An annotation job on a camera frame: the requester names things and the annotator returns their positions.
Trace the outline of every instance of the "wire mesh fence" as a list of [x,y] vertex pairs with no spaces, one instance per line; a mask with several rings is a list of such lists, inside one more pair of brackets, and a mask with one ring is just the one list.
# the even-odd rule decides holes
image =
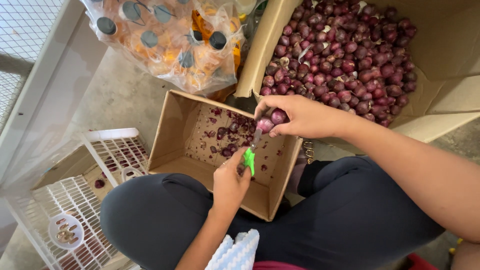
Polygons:
[[0,1],[0,134],[63,0]]

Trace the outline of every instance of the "concrete floor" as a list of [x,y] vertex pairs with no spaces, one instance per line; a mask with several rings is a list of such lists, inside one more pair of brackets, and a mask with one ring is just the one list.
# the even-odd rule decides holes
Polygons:
[[[161,114],[165,93],[177,89],[174,85],[152,77],[109,48],[77,109],[65,136],[77,132],[136,127],[147,146],[152,147]],[[252,112],[253,98],[229,98],[227,103]],[[480,164],[480,119],[466,124],[432,142],[432,145],[452,151]],[[352,153],[315,142],[315,157],[336,160]],[[448,248],[454,247],[456,238],[445,234],[419,250],[419,254],[439,270],[445,270]],[[37,270],[45,264],[17,228],[9,246],[0,259],[0,269]],[[382,268],[394,269],[394,266]]]

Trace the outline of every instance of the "black leggings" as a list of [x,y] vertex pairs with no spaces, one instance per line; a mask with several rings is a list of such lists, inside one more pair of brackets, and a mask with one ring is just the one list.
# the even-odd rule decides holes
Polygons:
[[[256,261],[373,270],[444,232],[368,157],[307,165],[299,193],[307,198],[272,222],[240,209],[228,234],[257,229]],[[173,270],[212,203],[207,189],[187,175],[142,176],[105,197],[101,227],[121,253],[145,269]]]

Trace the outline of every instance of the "cardboard box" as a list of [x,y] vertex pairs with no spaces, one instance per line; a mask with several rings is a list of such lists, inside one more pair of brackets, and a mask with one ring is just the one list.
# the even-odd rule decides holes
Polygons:
[[[212,109],[221,108],[220,115]],[[225,147],[231,140],[225,136],[218,141],[216,136],[202,136],[207,131],[229,127],[231,118],[227,110],[250,118],[253,115],[225,104],[199,96],[170,90],[158,124],[155,142],[148,161],[149,173],[183,173],[200,181],[213,191],[213,173],[226,160],[220,153],[212,153],[211,146]],[[255,151],[255,180],[241,207],[255,216],[271,221],[287,186],[290,173],[302,139],[297,136],[270,138],[263,135]]]
[[[269,0],[240,77],[236,97],[259,101],[265,67],[283,27],[302,0]],[[430,142],[480,116],[480,2],[464,0],[368,0],[383,10],[395,6],[418,28],[409,48],[418,74],[417,91],[390,128]],[[336,138],[323,141],[353,153]]]

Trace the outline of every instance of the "hand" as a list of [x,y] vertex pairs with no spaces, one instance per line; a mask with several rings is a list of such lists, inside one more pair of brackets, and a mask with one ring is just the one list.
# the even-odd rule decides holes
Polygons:
[[255,109],[255,119],[259,119],[270,108],[284,110],[290,122],[275,126],[270,137],[296,135],[305,138],[341,137],[354,121],[353,114],[320,104],[300,95],[266,96]]
[[237,173],[237,166],[247,149],[248,147],[240,148],[213,174],[212,211],[229,219],[233,219],[237,213],[250,186],[252,177],[250,167],[245,169],[243,176],[239,176]]

